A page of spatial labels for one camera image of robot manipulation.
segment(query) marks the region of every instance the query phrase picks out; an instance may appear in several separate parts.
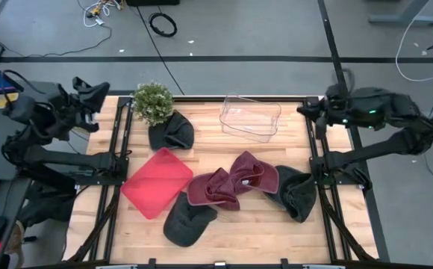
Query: wooden table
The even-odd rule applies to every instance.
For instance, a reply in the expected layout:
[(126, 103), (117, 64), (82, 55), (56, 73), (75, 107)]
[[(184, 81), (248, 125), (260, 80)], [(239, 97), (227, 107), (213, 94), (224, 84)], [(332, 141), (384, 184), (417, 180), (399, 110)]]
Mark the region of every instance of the wooden table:
[[(97, 115), (101, 128), (90, 135), (87, 154), (108, 151), (117, 99), (116, 96), (106, 98), (102, 112)], [(172, 152), (195, 176), (213, 172), (219, 167), (229, 171), (235, 158), (245, 150), (269, 164), (282, 164), (309, 172), (311, 151), (305, 119), (296, 112), (301, 103), (282, 102), (280, 105), (278, 133), (269, 143), (259, 143), (222, 132), (219, 122), (221, 102), (176, 102), (175, 109), (194, 126), (195, 143), (190, 150)], [(129, 155), (128, 176), (139, 170), (153, 154), (149, 148), (147, 128), (139, 120), (132, 123), (128, 148), (133, 153)], [(351, 149), (348, 134), (341, 126), (328, 128), (328, 142), (331, 150), (343, 152)], [(75, 201), (64, 259), (75, 253), (93, 228), (100, 190), (100, 186), (92, 186)], [(370, 255), (377, 256), (362, 191), (355, 185), (340, 185), (338, 190), (347, 227)], [(238, 199), (240, 211), (217, 208), (218, 218), (210, 223), (202, 237), (192, 247), (183, 248), (163, 235), (163, 223), (171, 206), (156, 219), (147, 220), (121, 195), (110, 263), (147, 264), (150, 258), (156, 258), (158, 264), (212, 264), (216, 261), (279, 264), (281, 258), (288, 258), (290, 263), (329, 262), (319, 199), (304, 223), (293, 221), (261, 192), (250, 191)], [(334, 225), (333, 233), (338, 257), (343, 258), (340, 236)], [(101, 234), (98, 258), (102, 257), (103, 238), (105, 231)]]

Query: black cloth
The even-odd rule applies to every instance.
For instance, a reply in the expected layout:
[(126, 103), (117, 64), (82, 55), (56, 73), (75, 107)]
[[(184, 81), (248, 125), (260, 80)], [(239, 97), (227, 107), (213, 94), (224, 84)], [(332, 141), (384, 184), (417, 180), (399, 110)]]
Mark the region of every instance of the black cloth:
[(200, 238), (217, 211), (207, 205), (192, 206), (187, 194), (180, 192), (163, 225), (163, 234), (180, 247), (189, 247)]
[(316, 185), (310, 173), (278, 165), (279, 189), (277, 194), (266, 194), (273, 202), (283, 206), (295, 221), (303, 223), (316, 202)]
[(150, 147), (159, 150), (163, 147), (168, 149), (191, 149), (194, 141), (194, 130), (192, 123), (180, 112), (173, 111), (165, 123), (149, 127)]

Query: clear plastic container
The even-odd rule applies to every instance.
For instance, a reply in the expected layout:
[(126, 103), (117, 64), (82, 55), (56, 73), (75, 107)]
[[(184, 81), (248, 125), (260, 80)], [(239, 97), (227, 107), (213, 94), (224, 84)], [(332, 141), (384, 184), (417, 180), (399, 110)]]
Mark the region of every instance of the clear plastic container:
[(258, 102), (230, 93), (219, 115), (222, 131), (261, 143), (268, 143), (278, 131), (281, 106)]

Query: green plant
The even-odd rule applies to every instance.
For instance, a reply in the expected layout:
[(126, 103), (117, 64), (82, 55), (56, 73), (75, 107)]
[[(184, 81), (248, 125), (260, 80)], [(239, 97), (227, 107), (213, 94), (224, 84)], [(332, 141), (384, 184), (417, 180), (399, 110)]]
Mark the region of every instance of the green plant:
[(172, 94), (163, 84), (139, 84), (134, 92), (134, 113), (150, 126), (164, 123), (172, 112), (172, 106)]

